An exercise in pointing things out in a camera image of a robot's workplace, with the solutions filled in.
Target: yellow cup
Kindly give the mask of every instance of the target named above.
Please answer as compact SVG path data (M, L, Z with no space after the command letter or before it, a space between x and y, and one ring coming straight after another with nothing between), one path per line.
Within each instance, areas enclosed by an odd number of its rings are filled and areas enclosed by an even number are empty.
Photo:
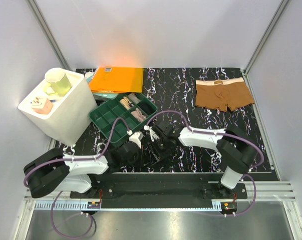
M47 81L47 85L43 88L43 91L47 95L59 95L63 97L72 88L65 70L59 67L48 70L45 73L45 80Z

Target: green divided tray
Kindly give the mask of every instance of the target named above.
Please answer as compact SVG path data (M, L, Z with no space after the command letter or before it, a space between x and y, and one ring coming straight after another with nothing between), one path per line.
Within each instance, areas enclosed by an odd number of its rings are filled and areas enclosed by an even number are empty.
M128 97L129 93L118 94L115 99L108 100L101 105L99 105L95 110L90 113L90 119L97 126L97 128L102 132L102 134L108 139L110 137L112 125L116 118L122 117L127 125L129 126L132 132L141 130L147 121L156 114L157 106L149 101L142 93L135 93L135 96L141 100L139 103L135 104L132 100L133 107L129 110L120 103L120 100L124 96ZM152 108L153 113L151 115L146 114L141 108L140 104L145 103L150 108ZM143 122L138 122L135 117L131 114L138 108L146 119ZM112 135L111 144L114 147L119 147L124 144L129 139L128 134L126 133L126 127L122 121L118 121L115 126L115 130Z

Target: tabletop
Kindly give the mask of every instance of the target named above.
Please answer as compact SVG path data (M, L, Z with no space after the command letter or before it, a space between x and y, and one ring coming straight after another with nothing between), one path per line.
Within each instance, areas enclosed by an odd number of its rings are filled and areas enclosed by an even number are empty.
M94 68L81 68L76 72L85 74L93 72ZM143 94L154 102L158 111L176 110L186 116L188 123L195 128L221 129L235 125L246 132L264 154L264 164L253 169L254 172L271 171L265 147L258 128L252 105L241 107L233 112L221 112L208 108L195 106L195 81L225 80L242 77L238 68L145 68L143 72ZM159 119L173 123L181 123L181 118L175 114L167 113ZM75 146L65 146L56 142L56 148L62 148L64 153L75 155L95 155L102 151L106 138L97 127L91 123ZM177 147L174 153L166 160L156 162L153 153L146 149L149 162L143 167L125 166L122 172L134 173L177 173L177 172L220 172L219 152L199 147Z

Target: white container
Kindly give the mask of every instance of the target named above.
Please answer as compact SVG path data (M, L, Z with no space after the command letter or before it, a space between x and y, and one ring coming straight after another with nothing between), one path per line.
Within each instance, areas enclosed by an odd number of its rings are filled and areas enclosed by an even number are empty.
M45 80L19 104L18 108L46 135L72 146L90 124L89 113L97 105L84 75L67 70L65 73L72 88L64 97L59 97L60 100L54 103L49 114L42 115L31 108L31 102L35 97L54 98L43 92L47 84Z

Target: shorts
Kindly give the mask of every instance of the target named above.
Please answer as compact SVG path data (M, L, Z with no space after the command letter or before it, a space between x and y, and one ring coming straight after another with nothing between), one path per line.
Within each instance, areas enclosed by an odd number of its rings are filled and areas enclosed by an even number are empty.
M242 77L238 79L201 81L196 80L195 105L227 111L253 104L253 97Z

